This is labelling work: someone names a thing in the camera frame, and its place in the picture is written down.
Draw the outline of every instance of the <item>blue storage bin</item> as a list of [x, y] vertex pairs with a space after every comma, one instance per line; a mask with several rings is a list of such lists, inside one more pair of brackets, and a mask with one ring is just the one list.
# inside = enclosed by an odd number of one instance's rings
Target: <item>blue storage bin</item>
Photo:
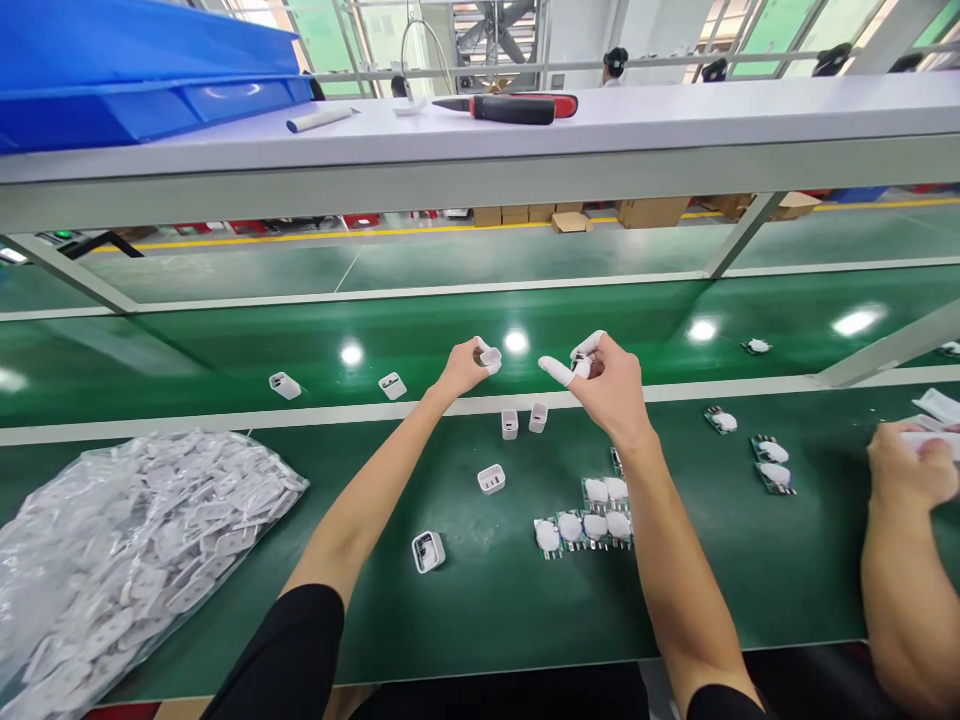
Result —
[[838, 203], [874, 202], [879, 200], [880, 196], [889, 189], [889, 185], [879, 185], [870, 188], [844, 188], [831, 192], [827, 196], [827, 200]]
[[2, 0], [0, 28], [0, 91], [300, 72], [295, 33], [159, 0]]
[[0, 154], [134, 145], [312, 99], [304, 75], [0, 93]]

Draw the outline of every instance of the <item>red and black screwdriver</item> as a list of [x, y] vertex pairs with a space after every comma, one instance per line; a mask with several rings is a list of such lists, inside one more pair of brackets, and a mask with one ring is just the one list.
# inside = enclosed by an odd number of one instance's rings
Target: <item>red and black screwdriver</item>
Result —
[[478, 120], [516, 125], [549, 125], [554, 118], [573, 117], [579, 103], [573, 95], [518, 93], [515, 95], [471, 95], [435, 100], [448, 110], [468, 112]]

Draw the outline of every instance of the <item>clear plastic bag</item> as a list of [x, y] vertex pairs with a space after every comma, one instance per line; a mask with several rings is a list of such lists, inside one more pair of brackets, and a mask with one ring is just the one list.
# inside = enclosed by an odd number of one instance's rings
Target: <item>clear plastic bag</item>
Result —
[[82, 717], [308, 486], [237, 433], [83, 453], [0, 529], [0, 718]]

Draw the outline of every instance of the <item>forearm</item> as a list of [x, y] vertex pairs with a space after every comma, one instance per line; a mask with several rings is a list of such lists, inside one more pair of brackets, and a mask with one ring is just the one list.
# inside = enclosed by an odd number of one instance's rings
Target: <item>forearm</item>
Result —
[[349, 605], [360, 570], [451, 401], [435, 388], [427, 391], [324, 515], [284, 592], [305, 582], [324, 582]]
[[960, 709], [960, 599], [925, 508], [871, 499], [861, 577], [880, 682], [918, 717], [952, 717]]
[[733, 619], [651, 428], [620, 449], [630, 490], [640, 584], [681, 711], [703, 684], [756, 701]]

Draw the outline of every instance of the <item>black sleeve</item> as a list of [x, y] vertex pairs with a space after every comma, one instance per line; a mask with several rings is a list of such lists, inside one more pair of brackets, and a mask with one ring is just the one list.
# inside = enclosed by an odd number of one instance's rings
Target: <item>black sleeve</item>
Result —
[[277, 600], [201, 720], [320, 718], [343, 634], [343, 601], [326, 585]]
[[687, 720], [764, 720], [760, 706], [726, 685], [705, 685], [693, 694]]

